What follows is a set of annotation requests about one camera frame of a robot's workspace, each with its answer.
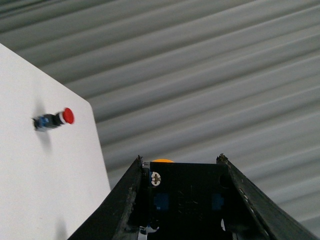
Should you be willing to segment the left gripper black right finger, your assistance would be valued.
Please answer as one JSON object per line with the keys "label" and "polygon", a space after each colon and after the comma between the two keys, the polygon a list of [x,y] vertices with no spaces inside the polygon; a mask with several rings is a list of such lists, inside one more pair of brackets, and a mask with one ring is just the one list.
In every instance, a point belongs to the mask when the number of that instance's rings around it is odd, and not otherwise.
{"label": "left gripper black right finger", "polygon": [[261,227],[268,240],[316,240],[317,237],[278,207],[251,180],[237,169],[224,154],[217,164],[228,167],[230,179],[241,196],[253,220]]}

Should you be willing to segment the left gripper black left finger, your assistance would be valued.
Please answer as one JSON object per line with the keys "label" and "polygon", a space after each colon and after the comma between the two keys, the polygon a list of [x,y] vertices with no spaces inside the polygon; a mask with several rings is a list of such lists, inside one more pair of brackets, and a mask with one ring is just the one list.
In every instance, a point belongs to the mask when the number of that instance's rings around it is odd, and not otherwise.
{"label": "left gripper black left finger", "polygon": [[69,237],[70,240],[137,240],[139,225],[129,223],[141,188],[142,158],[138,156],[101,205]]}

